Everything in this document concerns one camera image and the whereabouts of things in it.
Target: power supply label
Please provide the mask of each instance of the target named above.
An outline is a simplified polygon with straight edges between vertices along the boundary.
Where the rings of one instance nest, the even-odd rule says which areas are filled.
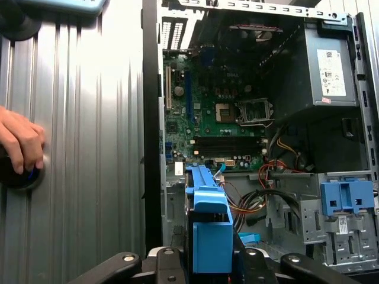
[[[341,55],[337,50],[317,49],[323,96],[346,96]]]

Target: blue plastic bracket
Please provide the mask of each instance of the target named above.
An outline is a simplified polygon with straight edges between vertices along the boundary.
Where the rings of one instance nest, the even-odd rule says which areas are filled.
[[[197,214],[224,214],[223,222],[193,223],[193,272],[231,273],[233,258],[233,218],[224,190],[205,166],[188,167],[193,187],[186,188],[194,196]]]
[[[374,185],[370,180],[347,179],[344,182],[323,182],[321,184],[322,208],[324,215],[332,216],[336,211],[351,211],[374,208]]]

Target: white label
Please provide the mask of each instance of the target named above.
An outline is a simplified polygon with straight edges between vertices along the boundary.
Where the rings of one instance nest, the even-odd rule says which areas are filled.
[[[348,231],[348,219],[346,216],[338,216],[339,234],[346,235]]]
[[[183,162],[175,162],[175,176],[183,175]]]
[[[323,96],[346,96],[341,55],[337,50],[317,49]]]

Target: chip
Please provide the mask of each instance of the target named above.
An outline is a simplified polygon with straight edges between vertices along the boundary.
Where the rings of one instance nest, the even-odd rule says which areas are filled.
[[[168,121],[166,123],[167,133],[177,133],[178,132],[178,123],[176,121]]]

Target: black stand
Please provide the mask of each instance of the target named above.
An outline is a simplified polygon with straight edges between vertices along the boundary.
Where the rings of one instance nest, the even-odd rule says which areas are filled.
[[[9,40],[28,40],[37,34],[41,21],[22,12],[15,0],[0,0],[0,33]]]

